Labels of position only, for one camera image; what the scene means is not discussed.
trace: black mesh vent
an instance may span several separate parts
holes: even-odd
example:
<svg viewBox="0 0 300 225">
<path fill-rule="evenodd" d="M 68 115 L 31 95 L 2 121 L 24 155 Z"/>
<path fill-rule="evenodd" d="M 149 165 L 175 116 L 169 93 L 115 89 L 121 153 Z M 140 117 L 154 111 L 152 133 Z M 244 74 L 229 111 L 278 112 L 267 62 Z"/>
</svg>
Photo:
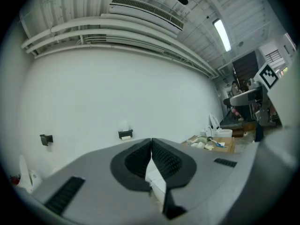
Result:
<svg viewBox="0 0 300 225">
<path fill-rule="evenodd" d="M 237 162 L 233 162 L 233 161 L 222 159 L 222 158 L 216 158 L 214 162 L 220 163 L 222 165 L 229 166 L 229 167 L 235 167 L 237 164 Z"/>
<path fill-rule="evenodd" d="M 154 142 L 152 159 L 165 180 L 176 174 L 182 166 L 182 160 L 178 156 Z"/>
<path fill-rule="evenodd" d="M 145 181 L 147 165 L 151 159 L 151 139 L 147 138 L 115 155 L 111 161 L 114 178 L 132 191 L 150 191 Z"/>
<path fill-rule="evenodd" d="M 160 17 L 163 17 L 164 19 L 171 21 L 172 23 L 174 23 L 176 26 L 180 27 L 181 29 L 183 29 L 183 22 L 181 22 L 179 19 L 177 19 L 176 17 L 170 15 L 169 13 L 151 6 L 147 3 L 144 3 L 142 1 L 137 1 L 137 0 L 112 0 L 112 3 L 117 3 L 117 4 L 124 4 L 124 5 L 129 5 L 129 6 L 133 6 L 136 8 L 141 8 L 144 9 L 146 11 L 152 12 Z"/>
<path fill-rule="evenodd" d="M 70 178 L 54 195 L 46 202 L 45 207 L 52 212 L 61 215 L 66 209 L 80 187 L 85 182 L 82 178 Z"/>
<path fill-rule="evenodd" d="M 151 158 L 151 142 L 135 150 L 125 158 L 126 168 L 136 176 L 145 179 L 146 169 Z"/>
</svg>

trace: desk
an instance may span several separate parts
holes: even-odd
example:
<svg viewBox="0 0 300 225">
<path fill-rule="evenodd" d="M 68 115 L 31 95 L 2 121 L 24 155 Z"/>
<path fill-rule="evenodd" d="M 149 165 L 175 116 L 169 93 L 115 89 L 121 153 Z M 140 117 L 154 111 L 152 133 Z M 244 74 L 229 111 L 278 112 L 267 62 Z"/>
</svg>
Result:
<svg viewBox="0 0 300 225">
<path fill-rule="evenodd" d="M 212 151 L 234 153 L 234 137 L 213 137 L 212 140 L 215 140 L 218 143 L 225 143 L 226 146 L 226 148 L 219 148 L 215 145 L 214 142 L 208 142 L 209 145 L 214 146 Z"/>
</svg>

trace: ceiling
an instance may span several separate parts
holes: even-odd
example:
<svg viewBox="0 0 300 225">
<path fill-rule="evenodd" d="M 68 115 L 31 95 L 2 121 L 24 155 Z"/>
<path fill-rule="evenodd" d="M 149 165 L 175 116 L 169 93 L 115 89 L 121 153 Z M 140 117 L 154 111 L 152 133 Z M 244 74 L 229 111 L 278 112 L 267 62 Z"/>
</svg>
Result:
<svg viewBox="0 0 300 225">
<path fill-rule="evenodd" d="M 29 38 L 71 19 L 108 13 L 112 0 L 29 0 L 20 21 Z M 184 22 L 177 40 L 214 69 L 247 54 L 276 35 L 278 23 L 266 0 L 142 0 Z M 222 19 L 232 46 L 225 51 L 213 21 Z"/>
</svg>

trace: white wall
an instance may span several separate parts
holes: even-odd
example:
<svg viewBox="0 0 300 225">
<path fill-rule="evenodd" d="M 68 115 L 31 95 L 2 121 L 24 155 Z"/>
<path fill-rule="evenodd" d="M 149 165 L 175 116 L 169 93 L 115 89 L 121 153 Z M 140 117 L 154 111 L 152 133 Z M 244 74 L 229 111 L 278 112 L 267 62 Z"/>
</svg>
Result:
<svg viewBox="0 0 300 225">
<path fill-rule="evenodd" d="M 268 42 L 267 44 L 264 44 L 260 47 L 262 53 L 266 56 L 270 54 L 271 52 L 275 51 L 278 49 L 275 40 L 272 40 Z"/>
<path fill-rule="evenodd" d="M 26 35 L 15 25 L 0 50 L 0 160 L 8 175 L 17 175 L 22 153 L 18 133 L 20 96 L 33 57 L 21 49 Z"/>
<path fill-rule="evenodd" d="M 278 47 L 278 50 L 283 57 L 285 64 L 287 67 L 290 67 L 293 63 L 294 57 L 296 55 L 295 49 L 293 49 L 293 45 L 291 44 L 291 41 L 288 39 L 288 37 L 284 34 L 281 36 L 278 36 L 275 39 L 275 43 Z"/>
<path fill-rule="evenodd" d="M 222 119 L 212 81 L 166 60 L 117 50 L 73 50 L 37 59 L 22 93 L 20 135 L 29 168 L 47 177 L 80 155 L 134 138 L 183 142 L 209 113 Z M 51 148 L 40 134 L 53 135 Z"/>
</svg>

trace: ceiling pipe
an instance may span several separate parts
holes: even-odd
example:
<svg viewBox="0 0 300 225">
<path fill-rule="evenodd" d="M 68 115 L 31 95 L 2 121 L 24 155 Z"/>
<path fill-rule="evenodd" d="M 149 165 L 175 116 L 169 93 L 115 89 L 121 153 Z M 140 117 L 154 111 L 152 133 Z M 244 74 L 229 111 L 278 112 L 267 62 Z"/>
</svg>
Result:
<svg viewBox="0 0 300 225">
<path fill-rule="evenodd" d="M 192 68 L 192 69 L 194 69 L 194 70 L 196 70 L 198 72 L 201 72 L 201 73 L 205 74 L 208 78 L 210 78 L 210 76 L 207 73 L 205 73 L 203 71 L 200 71 L 199 69 L 197 69 L 197 68 L 195 68 L 195 67 L 193 67 L 193 66 L 191 66 L 191 65 L 189 65 L 187 63 L 183 63 L 181 61 L 178 61 L 178 60 L 175 60 L 175 59 L 172 59 L 172 58 L 169 58 L 169 57 L 157 54 L 157 53 L 148 52 L 146 50 L 141 50 L 141 49 L 133 48 L 131 46 L 127 47 L 127 46 L 124 46 L 124 45 L 83 44 L 83 45 L 73 45 L 73 46 L 67 46 L 67 47 L 60 47 L 60 48 L 57 48 L 57 49 L 52 49 L 51 51 L 48 51 L 48 52 L 44 52 L 44 53 L 36 56 L 35 59 L 43 57 L 43 56 L 46 56 L 46 55 L 49 55 L 51 53 L 56 53 L 56 52 L 61 52 L 61 51 L 66 51 L 66 50 L 71 50 L 71 49 L 76 49 L 76 48 L 91 48 L 91 47 L 114 48 L 114 49 L 133 51 L 133 52 L 148 54 L 148 55 L 155 56 L 155 57 L 160 57 L 160 58 L 163 58 L 165 60 L 176 62 L 176 63 L 179 63 L 179 64 L 184 65 L 186 67 Z"/>
<path fill-rule="evenodd" d="M 105 13 L 105 14 L 101 14 L 100 16 L 102 19 L 116 19 L 116 20 L 122 20 L 122 21 L 127 21 L 127 22 L 132 22 L 132 23 L 137 23 L 140 25 L 144 25 L 146 27 L 155 29 L 159 32 L 162 32 L 174 39 L 177 38 L 177 35 L 161 26 L 158 26 L 154 23 L 148 22 L 146 20 L 143 20 L 141 18 L 136 18 L 136 17 L 131 17 L 131 16 L 127 16 L 127 15 L 121 15 L 121 14 L 113 14 L 113 13 Z"/>
<path fill-rule="evenodd" d="M 142 44 L 144 46 L 148 46 L 149 47 L 149 44 L 143 42 L 143 41 L 138 41 L 138 40 L 134 40 L 134 39 L 128 39 L 128 38 L 120 38 L 120 37 L 87 37 L 84 41 L 85 42 L 91 42 L 91 41 L 106 41 L 108 40 L 108 42 L 110 41 L 114 41 L 114 42 L 117 42 L 117 41 L 124 41 L 124 42 L 131 42 L 131 43 L 136 43 L 136 44 Z M 156 48 L 158 52 L 160 53 L 163 53 L 165 50 L 162 49 L 161 47 L 159 46 L 156 46 L 156 45 L 151 45 L 151 47 L 153 48 Z"/>
<path fill-rule="evenodd" d="M 84 44 L 83 35 L 80 35 L 80 41 L 81 41 L 81 44 Z"/>
<path fill-rule="evenodd" d="M 76 37 L 76 36 L 80 36 L 80 35 L 95 35 L 95 34 L 106 34 L 106 35 L 120 36 L 120 37 L 123 37 L 123 38 L 130 38 L 130 39 L 134 38 L 134 39 L 140 40 L 140 41 L 147 41 L 150 44 L 158 45 L 158 46 L 160 46 L 164 49 L 174 51 L 175 53 L 179 54 L 181 57 L 185 57 L 185 58 L 189 59 L 190 61 L 195 63 L 197 66 L 203 68 L 204 70 L 209 72 L 209 74 L 214 76 L 214 73 L 212 73 L 212 71 L 209 69 L 210 66 L 209 67 L 203 66 L 201 63 L 199 63 L 193 57 L 187 55 L 186 53 L 182 52 L 181 50 L 179 50 L 175 47 L 172 47 L 172 46 L 168 45 L 167 43 L 161 42 L 161 41 L 159 41 L 155 38 L 151 38 L 151 37 L 148 37 L 146 35 L 137 34 L 137 33 L 129 32 L 129 31 L 123 31 L 123 30 L 88 29 L 88 30 L 71 31 L 71 32 L 56 35 L 56 36 L 54 36 L 52 38 L 49 38 L 49 39 L 47 39 L 43 42 L 40 42 L 40 43 L 30 47 L 29 49 L 27 49 L 26 52 L 30 53 L 30 52 L 32 52 L 32 51 L 34 51 L 34 50 L 36 50 L 36 49 L 38 49 L 42 46 L 45 46 L 47 44 L 50 44 L 52 42 L 59 41 L 59 40 L 62 40 L 62 39 L 66 39 L 66 38 L 70 38 L 70 37 Z"/>
<path fill-rule="evenodd" d="M 212 72 L 216 72 L 203 58 L 201 58 L 198 54 L 196 54 L 194 51 L 192 51 L 191 49 L 189 49 L 188 47 L 186 47 L 185 45 L 183 45 L 181 42 L 175 40 L 174 38 L 163 34 L 162 32 L 156 31 L 155 29 L 152 28 L 148 28 L 146 26 L 140 25 L 140 24 L 136 24 L 133 22 L 127 22 L 127 21 L 122 21 L 122 20 L 115 20 L 115 19 L 82 19 L 82 20 L 78 20 L 78 21 L 71 21 L 71 22 L 66 22 L 60 25 L 57 25 L 55 27 L 52 27 L 50 29 L 51 33 L 55 33 L 61 30 L 65 30 L 68 28 L 72 28 L 72 27 L 78 27 L 78 26 L 84 26 L 84 25 L 107 25 L 107 26 L 114 26 L 117 28 L 127 28 L 129 30 L 134 30 L 136 32 L 139 32 L 141 34 L 147 35 L 147 36 L 154 36 L 156 39 L 158 40 L 163 40 L 164 42 L 168 42 L 171 43 L 179 48 L 182 48 L 183 50 L 185 50 L 186 52 L 188 52 L 189 54 L 193 55 L 196 59 L 198 59 L 201 63 L 205 64 L 207 67 L 209 67 L 210 69 L 212 69 Z M 41 36 L 39 36 L 39 38 L 35 38 L 36 36 L 34 36 L 33 38 L 31 38 L 31 41 L 36 41 L 37 39 L 40 39 Z M 28 45 L 28 41 L 26 41 L 25 43 L 22 44 L 22 48 L 24 45 Z"/>
<path fill-rule="evenodd" d="M 47 30 L 33 36 L 32 38 L 25 40 L 25 42 L 22 43 L 21 48 L 25 48 L 28 45 L 32 44 L 33 42 L 35 42 L 47 35 L 50 35 L 50 34 L 51 34 L 51 29 L 47 29 Z"/>
</svg>

